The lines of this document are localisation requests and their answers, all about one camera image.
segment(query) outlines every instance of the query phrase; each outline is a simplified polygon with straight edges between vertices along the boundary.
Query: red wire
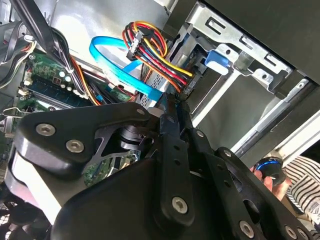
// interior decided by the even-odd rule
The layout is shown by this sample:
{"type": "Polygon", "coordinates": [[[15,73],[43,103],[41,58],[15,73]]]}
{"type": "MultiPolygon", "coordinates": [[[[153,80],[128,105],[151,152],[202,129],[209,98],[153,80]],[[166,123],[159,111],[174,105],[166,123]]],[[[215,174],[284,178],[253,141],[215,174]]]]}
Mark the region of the red wire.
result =
{"type": "MultiPolygon", "coordinates": [[[[144,28],[147,28],[147,29],[153,29],[152,27],[149,27],[149,26],[147,26],[147,25],[144,25],[143,23],[137,23],[136,24],[137,26],[140,26],[140,27],[144,27],[144,28]]],[[[166,48],[166,43],[164,42],[164,39],[163,39],[163,37],[157,32],[157,31],[154,31],[154,33],[158,36],[158,38],[160,39],[160,41],[161,41],[161,45],[162,45],[162,48],[163,48],[163,50],[165,50],[165,48],[166,48]]]]}
{"type": "Polygon", "coordinates": [[[168,70],[167,68],[165,68],[163,65],[161,65],[158,60],[154,59],[149,53],[147,53],[142,47],[139,47],[139,49],[145,54],[147,55],[147,57],[153,62],[153,64],[157,65],[158,68],[160,68],[161,70],[163,70],[164,72],[166,72],[167,74],[169,74],[171,77],[178,79],[181,83],[183,83],[184,85],[187,84],[187,82],[182,78],[179,77],[178,75],[174,74],[172,71],[168,70]]]}
{"type": "MultiPolygon", "coordinates": [[[[131,32],[131,31],[128,31],[128,32],[129,32],[130,37],[133,39],[134,36],[133,36],[132,32],[131,32]]],[[[126,39],[126,38],[125,38],[125,31],[122,32],[122,38],[123,38],[123,39],[126,39]]],[[[125,43],[126,47],[129,49],[130,47],[129,47],[127,41],[124,41],[124,43],[125,43]]],[[[184,85],[187,84],[186,81],[185,81],[183,78],[179,77],[178,75],[174,74],[173,72],[171,72],[171,71],[169,71],[167,68],[165,68],[163,65],[161,65],[156,59],[154,59],[154,58],[153,58],[149,53],[147,53],[142,47],[139,47],[139,49],[140,49],[145,55],[147,55],[147,57],[148,57],[150,60],[152,60],[152,62],[153,62],[155,65],[158,66],[158,68],[162,69],[164,72],[166,72],[167,74],[169,74],[171,77],[178,79],[178,80],[179,80],[181,83],[183,83],[184,85]]]]}

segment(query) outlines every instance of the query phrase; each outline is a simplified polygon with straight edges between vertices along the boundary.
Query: cable connector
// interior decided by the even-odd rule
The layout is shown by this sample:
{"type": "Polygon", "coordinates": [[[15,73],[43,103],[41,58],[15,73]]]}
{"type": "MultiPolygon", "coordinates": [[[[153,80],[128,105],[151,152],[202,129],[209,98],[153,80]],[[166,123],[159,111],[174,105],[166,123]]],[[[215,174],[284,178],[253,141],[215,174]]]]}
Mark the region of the cable connector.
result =
{"type": "Polygon", "coordinates": [[[135,60],[136,59],[135,54],[136,54],[137,49],[138,49],[139,45],[141,44],[143,38],[150,39],[152,35],[153,35],[152,29],[139,29],[139,31],[134,36],[131,47],[130,47],[128,53],[126,54],[126,57],[130,61],[135,60]]]}

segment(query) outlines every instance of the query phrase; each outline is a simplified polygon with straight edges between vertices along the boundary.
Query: fan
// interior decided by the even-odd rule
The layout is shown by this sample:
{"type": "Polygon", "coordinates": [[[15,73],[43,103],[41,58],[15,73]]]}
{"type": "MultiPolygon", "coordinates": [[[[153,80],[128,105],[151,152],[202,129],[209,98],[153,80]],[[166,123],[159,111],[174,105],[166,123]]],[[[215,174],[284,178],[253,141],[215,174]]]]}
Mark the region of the fan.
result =
{"type": "Polygon", "coordinates": [[[0,240],[44,240],[50,223],[37,207],[24,202],[10,193],[7,186],[0,184],[0,203],[7,209],[0,209],[0,217],[9,215],[6,223],[0,225],[0,240]]]}

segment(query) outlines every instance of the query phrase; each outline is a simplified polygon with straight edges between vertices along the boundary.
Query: motherboard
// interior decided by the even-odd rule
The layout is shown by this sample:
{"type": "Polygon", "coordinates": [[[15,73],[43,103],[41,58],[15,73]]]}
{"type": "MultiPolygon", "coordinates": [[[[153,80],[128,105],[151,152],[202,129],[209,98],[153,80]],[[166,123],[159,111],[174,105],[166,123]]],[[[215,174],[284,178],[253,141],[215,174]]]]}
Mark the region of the motherboard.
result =
{"type": "MultiPolygon", "coordinates": [[[[101,89],[107,91],[116,102],[127,102],[130,97],[124,94],[120,88],[103,82],[88,72],[85,76],[89,81],[95,81],[101,89]]],[[[13,101],[13,107],[5,112],[5,119],[1,121],[0,131],[0,171],[1,163],[9,158],[15,131],[21,118],[28,114],[39,112],[52,112],[62,109],[81,108],[92,106],[86,95],[81,95],[76,90],[70,74],[54,62],[45,53],[35,50],[26,59],[24,73],[17,95],[13,101]]],[[[89,166],[84,173],[84,182],[89,187],[104,178],[112,175],[130,163],[135,162],[139,152],[128,152],[127,155],[117,158],[106,158],[100,163],[89,166]]]]}

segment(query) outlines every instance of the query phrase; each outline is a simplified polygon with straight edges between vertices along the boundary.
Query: orange wire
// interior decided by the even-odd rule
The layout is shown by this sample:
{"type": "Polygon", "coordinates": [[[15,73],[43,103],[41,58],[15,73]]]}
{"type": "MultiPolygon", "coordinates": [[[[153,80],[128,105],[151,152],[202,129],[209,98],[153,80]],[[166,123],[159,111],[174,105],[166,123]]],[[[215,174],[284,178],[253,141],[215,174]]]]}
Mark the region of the orange wire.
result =
{"type": "Polygon", "coordinates": [[[148,80],[149,76],[151,75],[151,73],[152,73],[152,69],[149,68],[149,71],[148,71],[147,74],[145,75],[145,78],[144,78],[144,81],[143,81],[144,83],[147,82],[147,80],[148,80]]]}
{"type": "Polygon", "coordinates": [[[26,52],[26,51],[28,51],[28,50],[30,49],[30,47],[31,47],[31,44],[28,44],[28,45],[25,46],[25,48],[23,48],[21,51],[22,51],[22,52],[26,52]]]}
{"type": "Polygon", "coordinates": [[[151,38],[151,42],[154,43],[154,45],[157,47],[157,49],[159,50],[160,54],[162,57],[164,57],[164,53],[162,52],[161,47],[159,46],[159,44],[156,42],[156,40],[154,40],[153,38],[151,38]]]}
{"type": "Polygon", "coordinates": [[[75,66],[77,73],[80,75],[80,79],[81,79],[81,81],[82,81],[82,83],[83,83],[83,85],[84,85],[85,90],[87,91],[87,93],[89,93],[89,94],[88,94],[88,95],[89,95],[88,97],[94,102],[94,104],[96,104],[96,105],[98,105],[98,106],[101,105],[100,102],[98,102],[98,101],[91,95],[91,92],[90,92],[90,90],[89,90],[89,88],[88,88],[88,85],[87,85],[87,83],[85,82],[84,75],[83,75],[83,73],[82,73],[79,65],[76,63],[76,61],[75,61],[75,59],[74,59],[73,57],[71,57],[71,61],[72,61],[73,65],[75,66]]]}
{"type": "MultiPolygon", "coordinates": [[[[125,37],[125,30],[122,31],[122,38],[124,41],[124,44],[126,45],[126,47],[129,49],[129,45],[127,43],[126,37],[125,37]]],[[[151,66],[149,63],[147,63],[145,60],[143,60],[141,57],[139,56],[135,56],[137,59],[139,59],[141,62],[143,62],[145,65],[147,65],[149,68],[151,68],[153,71],[155,71],[157,74],[159,74],[160,76],[162,76],[164,79],[166,79],[169,83],[172,84],[172,86],[174,86],[174,88],[176,89],[176,91],[178,93],[180,93],[180,88],[178,85],[176,85],[170,78],[168,78],[166,75],[164,75],[162,72],[160,72],[158,69],[154,68],[153,66],[151,66]]]]}
{"type": "Polygon", "coordinates": [[[137,59],[139,59],[141,62],[143,62],[145,65],[147,65],[149,68],[151,68],[153,71],[155,71],[157,74],[159,74],[160,76],[162,76],[164,79],[166,79],[169,83],[172,84],[172,86],[174,86],[174,88],[176,89],[176,91],[178,93],[180,93],[180,88],[177,84],[175,84],[175,82],[173,82],[170,78],[168,78],[166,75],[164,75],[162,72],[160,72],[158,69],[154,68],[153,66],[151,66],[149,63],[147,63],[145,60],[143,60],[141,57],[139,56],[135,56],[137,59]]]}

